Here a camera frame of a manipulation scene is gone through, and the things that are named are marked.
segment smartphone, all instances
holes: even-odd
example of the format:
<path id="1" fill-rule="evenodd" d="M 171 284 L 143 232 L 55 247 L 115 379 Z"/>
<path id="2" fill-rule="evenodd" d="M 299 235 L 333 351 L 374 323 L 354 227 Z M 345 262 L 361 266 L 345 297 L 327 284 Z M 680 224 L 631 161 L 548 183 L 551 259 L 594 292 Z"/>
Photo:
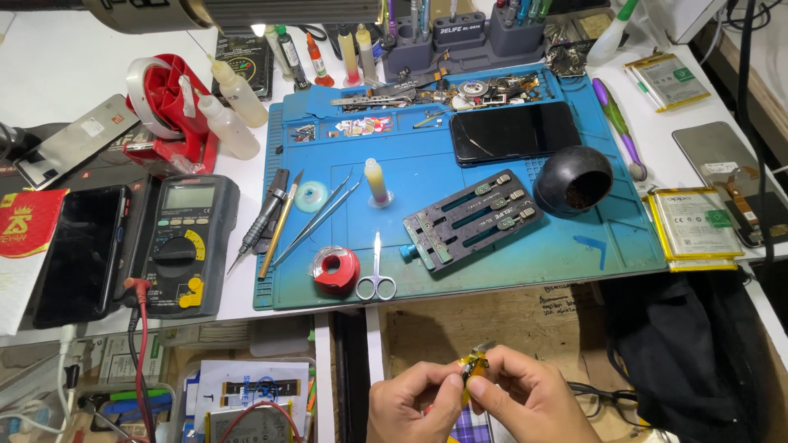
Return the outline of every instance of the smartphone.
<path id="1" fill-rule="evenodd" d="M 582 144 L 565 102 L 458 113 L 448 127 L 461 167 L 551 154 Z"/>
<path id="2" fill-rule="evenodd" d="M 106 317 L 131 191 L 125 185 L 70 192 L 33 296 L 32 324 L 47 329 Z"/>

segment red solder spool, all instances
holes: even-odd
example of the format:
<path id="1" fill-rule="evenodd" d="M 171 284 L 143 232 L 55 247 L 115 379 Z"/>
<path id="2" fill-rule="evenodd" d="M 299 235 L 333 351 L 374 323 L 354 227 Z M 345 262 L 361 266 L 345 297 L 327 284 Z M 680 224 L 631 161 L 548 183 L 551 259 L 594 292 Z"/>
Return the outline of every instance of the red solder spool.
<path id="1" fill-rule="evenodd" d="M 327 246 L 314 257 L 311 271 L 320 290 L 329 294 L 341 294 L 353 289 L 361 273 L 361 262 L 350 249 Z"/>

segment cracked phone screen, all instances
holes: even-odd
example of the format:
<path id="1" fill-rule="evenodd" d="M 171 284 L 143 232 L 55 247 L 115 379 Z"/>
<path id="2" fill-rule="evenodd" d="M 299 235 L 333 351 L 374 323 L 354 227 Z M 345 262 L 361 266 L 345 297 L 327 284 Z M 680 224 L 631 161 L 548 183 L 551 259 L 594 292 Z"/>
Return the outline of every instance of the cracked phone screen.
<path id="1" fill-rule="evenodd" d="M 457 163 L 474 166 L 582 144 L 565 102 L 461 112 L 449 120 Z"/>

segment digital multimeter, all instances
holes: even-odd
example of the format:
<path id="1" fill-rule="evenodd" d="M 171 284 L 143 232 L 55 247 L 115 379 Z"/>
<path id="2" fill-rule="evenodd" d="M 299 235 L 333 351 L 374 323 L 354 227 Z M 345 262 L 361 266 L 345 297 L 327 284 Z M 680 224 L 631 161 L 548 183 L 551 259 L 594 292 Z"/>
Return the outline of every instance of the digital multimeter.
<path id="1" fill-rule="evenodd" d="M 151 283 L 148 317 L 218 313 L 239 199 L 238 185 L 221 175 L 164 179 L 143 270 L 143 278 Z"/>

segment human hand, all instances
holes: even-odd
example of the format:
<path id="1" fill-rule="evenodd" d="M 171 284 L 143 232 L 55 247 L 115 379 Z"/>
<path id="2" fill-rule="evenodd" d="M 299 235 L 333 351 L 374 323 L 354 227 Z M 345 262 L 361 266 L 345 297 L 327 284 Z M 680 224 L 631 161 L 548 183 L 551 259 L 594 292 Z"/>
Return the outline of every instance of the human hand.
<path id="1" fill-rule="evenodd" d="M 506 346 L 486 355 L 489 379 L 466 384 L 474 411 L 489 412 L 518 443 L 602 442 L 558 368 Z"/>
<path id="2" fill-rule="evenodd" d="M 461 370 L 457 362 L 420 362 L 393 380 L 372 385 L 367 443 L 446 443 L 463 409 Z"/>

